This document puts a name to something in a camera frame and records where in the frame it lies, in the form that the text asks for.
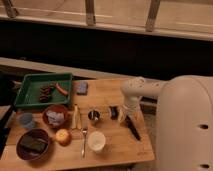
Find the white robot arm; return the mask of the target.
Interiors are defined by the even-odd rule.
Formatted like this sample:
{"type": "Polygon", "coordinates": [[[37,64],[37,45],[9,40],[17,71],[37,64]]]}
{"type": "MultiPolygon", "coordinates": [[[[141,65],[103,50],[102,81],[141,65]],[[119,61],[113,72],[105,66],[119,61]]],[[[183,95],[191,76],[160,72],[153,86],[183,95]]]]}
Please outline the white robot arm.
{"type": "Polygon", "coordinates": [[[142,97],[157,101],[157,171],[213,171],[213,76],[135,77],[121,84],[121,92],[127,115],[142,97]]]}

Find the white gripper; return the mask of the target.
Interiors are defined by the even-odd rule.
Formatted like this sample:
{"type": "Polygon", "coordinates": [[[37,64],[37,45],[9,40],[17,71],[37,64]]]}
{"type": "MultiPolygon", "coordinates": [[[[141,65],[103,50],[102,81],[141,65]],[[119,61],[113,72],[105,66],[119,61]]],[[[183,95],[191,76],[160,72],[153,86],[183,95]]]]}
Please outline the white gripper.
{"type": "MultiPolygon", "coordinates": [[[[131,114],[134,112],[133,116],[135,121],[139,120],[139,114],[136,111],[139,108],[139,98],[138,97],[124,97],[124,104],[123,109],[126,114],[131,114]]],[[[123,122],[126,118],[125,113],[123,112],[123,109],[119,109],[118,114],[118,122],[123,122]]]]}

